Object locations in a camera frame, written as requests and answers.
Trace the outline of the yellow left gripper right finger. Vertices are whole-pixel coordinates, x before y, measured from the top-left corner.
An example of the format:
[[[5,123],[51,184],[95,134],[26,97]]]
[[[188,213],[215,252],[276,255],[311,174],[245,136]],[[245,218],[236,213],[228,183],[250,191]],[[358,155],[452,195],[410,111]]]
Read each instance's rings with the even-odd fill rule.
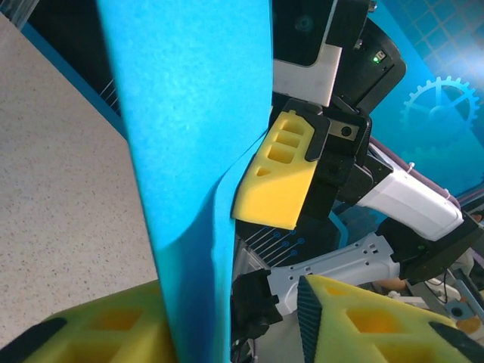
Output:
[[[442,315],[320,275],[297,286],[306,362],[481,362],[483,347]]]

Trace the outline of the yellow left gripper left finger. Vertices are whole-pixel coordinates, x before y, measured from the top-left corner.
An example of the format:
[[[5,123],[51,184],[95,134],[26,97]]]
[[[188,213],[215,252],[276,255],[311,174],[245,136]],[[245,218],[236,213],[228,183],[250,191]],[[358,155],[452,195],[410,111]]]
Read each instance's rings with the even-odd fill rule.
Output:
[[[54,314],[1,349],[3,362],[174,362],[158,281]]]

